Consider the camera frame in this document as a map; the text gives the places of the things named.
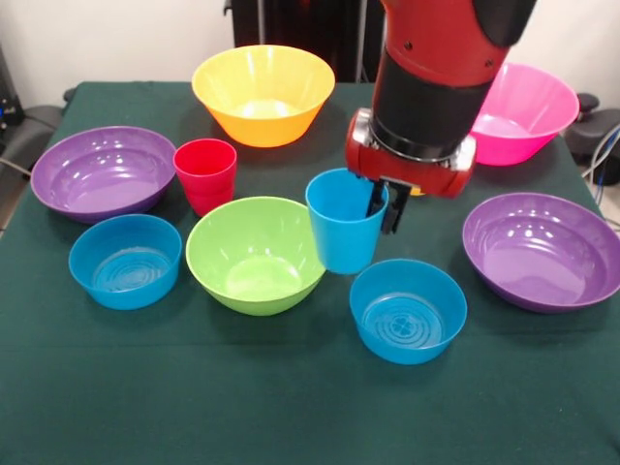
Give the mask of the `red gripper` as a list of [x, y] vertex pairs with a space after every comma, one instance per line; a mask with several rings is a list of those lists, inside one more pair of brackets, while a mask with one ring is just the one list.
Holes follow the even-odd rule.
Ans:
[[383, 147], [371, 131], [371, 116], [369, 108], [360, 108], [354, 114], [345, 144], [346, 163], [349, 171], [373, 181], [367, 216], [378, 214], [386, 206], [384, 181], [406, 185], [388, 187], [392, 197], [387, 202], [382, 233], [396, 233], [410, 187], [443, 198], [454, 198], [463, 191], [474, 170], [477, 144], [468, 136], [442, 161], [415, 160]]

